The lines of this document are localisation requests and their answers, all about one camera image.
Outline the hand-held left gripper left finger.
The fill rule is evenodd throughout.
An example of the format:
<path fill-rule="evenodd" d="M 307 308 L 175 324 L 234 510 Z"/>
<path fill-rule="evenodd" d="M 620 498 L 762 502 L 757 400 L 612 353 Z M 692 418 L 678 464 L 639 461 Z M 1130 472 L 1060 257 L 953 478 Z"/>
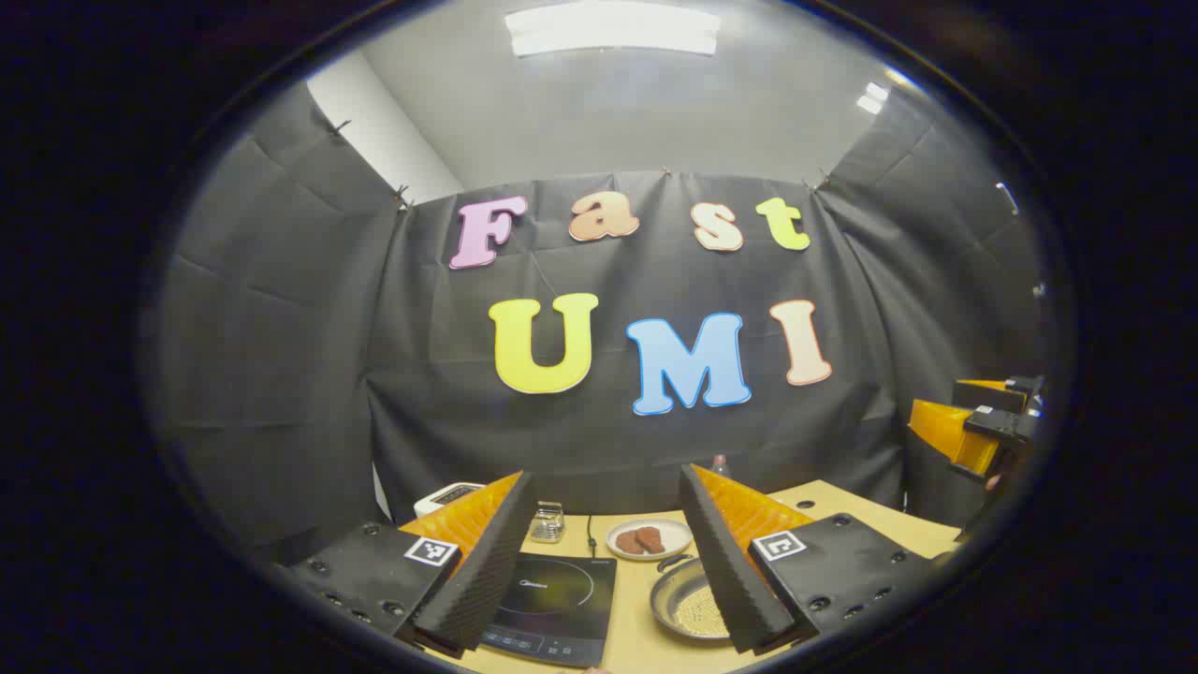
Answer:
<path fill-rule="evenodd" d="M 404 526 L 363 521 L 284 570 L 385 639 L 462 657 L 482 643 L 513 578 L 534 482 L 518 470 Z"/>

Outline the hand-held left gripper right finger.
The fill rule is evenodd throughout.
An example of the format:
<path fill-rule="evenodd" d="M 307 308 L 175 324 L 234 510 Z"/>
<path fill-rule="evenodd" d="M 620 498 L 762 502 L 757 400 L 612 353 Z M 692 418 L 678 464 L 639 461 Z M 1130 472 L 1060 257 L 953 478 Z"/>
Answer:
<path fill-rule="evenodd" d="M 857 516 L 813 520 L 702 466 L 683 466 L 678 499 L 738 652 L 839 634 L 933 570 Z"/>

